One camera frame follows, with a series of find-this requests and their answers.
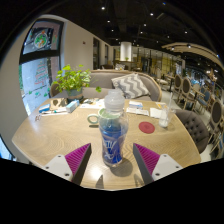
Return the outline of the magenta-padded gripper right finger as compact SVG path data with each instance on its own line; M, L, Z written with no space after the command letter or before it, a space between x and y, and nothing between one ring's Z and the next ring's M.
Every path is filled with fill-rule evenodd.
M133 144L133 154L145 184L152 183L182 169L182 166L168 154L159 155L137 143Z

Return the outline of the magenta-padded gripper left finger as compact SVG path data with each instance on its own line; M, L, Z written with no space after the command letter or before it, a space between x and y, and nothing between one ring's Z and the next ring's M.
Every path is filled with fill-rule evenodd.
M43 169L76 185L80 185L91 153L91 144L88 143L67 155L56 155Z

